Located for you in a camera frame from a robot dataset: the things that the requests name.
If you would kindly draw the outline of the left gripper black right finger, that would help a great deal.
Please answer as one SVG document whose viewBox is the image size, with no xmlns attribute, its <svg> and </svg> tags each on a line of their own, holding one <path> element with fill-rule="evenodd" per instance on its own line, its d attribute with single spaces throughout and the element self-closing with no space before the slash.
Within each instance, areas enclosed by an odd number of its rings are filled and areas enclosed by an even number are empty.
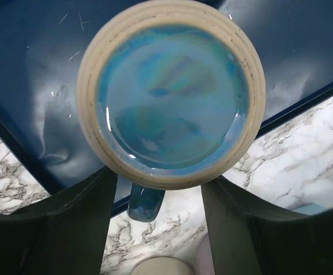
<svg viewBox="0 0 333 275">
<path fill-rule="evenodd" d="M 216 274 L 333 274 L 333 209 L 297 213 L 222 176 L 201 190 Z"/>
</svg>

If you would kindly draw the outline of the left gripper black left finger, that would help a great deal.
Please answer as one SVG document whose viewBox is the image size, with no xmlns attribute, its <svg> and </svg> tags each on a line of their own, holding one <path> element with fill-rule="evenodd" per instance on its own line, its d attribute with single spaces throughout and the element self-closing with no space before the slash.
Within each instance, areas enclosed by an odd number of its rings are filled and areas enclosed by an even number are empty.
<svg viewBox="0 0 333 275">
<path fill-rule="evenodd" d="M 0 274 L 99 274 L 116 192 L 109 168 L 0 214 Z"/>
</svg>

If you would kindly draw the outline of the lilac mug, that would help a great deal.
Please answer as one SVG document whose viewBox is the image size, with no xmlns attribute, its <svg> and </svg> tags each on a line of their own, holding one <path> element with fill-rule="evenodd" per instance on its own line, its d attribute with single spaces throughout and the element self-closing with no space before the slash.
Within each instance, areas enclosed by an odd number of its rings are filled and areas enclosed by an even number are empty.
<svg viewBox="0 0 333 275">
<path fill-rule="evenodd" d="M 209 236 L 199 244 L 195 258 L 195 272 L 198 275 L 215 275 Z"/>
</svg>

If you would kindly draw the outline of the cream textured mug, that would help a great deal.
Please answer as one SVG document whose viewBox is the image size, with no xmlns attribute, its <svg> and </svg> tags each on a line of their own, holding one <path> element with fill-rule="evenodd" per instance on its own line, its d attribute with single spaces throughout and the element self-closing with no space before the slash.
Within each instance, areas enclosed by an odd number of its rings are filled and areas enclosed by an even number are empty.
<svg viewBox="0 0 333 275">
<path fill-rule="evenodd" d="M 193 275 L 188 264 L 171 257 L 154 257 L 142 261 L 130 275 Z"/>
</svg>

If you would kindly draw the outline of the blue mug tan rim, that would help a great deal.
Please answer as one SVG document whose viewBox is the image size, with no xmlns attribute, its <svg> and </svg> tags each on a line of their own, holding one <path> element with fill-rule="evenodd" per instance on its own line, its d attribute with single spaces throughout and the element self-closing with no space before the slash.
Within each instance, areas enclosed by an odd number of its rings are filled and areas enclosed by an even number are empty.
<svg viewBox="0 0 333 275">
<path fill-rule="evenodd" d="M 81 60 L 76 103 L 97 157 L 132 183 L 128 216 L 151 222 L 166 190 L 234 166 L 263 121 L 266 83 L 247 35 L 198 1 L 145 1 L 111 18 Z"/>
</svg>

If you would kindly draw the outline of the light blue faceted mug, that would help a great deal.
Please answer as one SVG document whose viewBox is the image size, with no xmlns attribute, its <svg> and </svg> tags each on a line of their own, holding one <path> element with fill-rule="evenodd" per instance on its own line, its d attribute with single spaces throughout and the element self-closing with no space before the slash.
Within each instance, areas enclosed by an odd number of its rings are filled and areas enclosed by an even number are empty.
<svg viewBox="0 0 333 275">
<path fill-rule="evenodd" d="M 300 214 L 304 214 L 304 215 L 318 215 L 320 213 L 323 213 L 325 211 L 329 210 L 328 207 L 324 207 L 315 203 L 312 204 L 306 204 L 306 205 L 301 205 L 298 206 L 294 209 L 292 209 L 292 211 L 296 212 L 296 213 L 300 213 Z"/>
</svg>

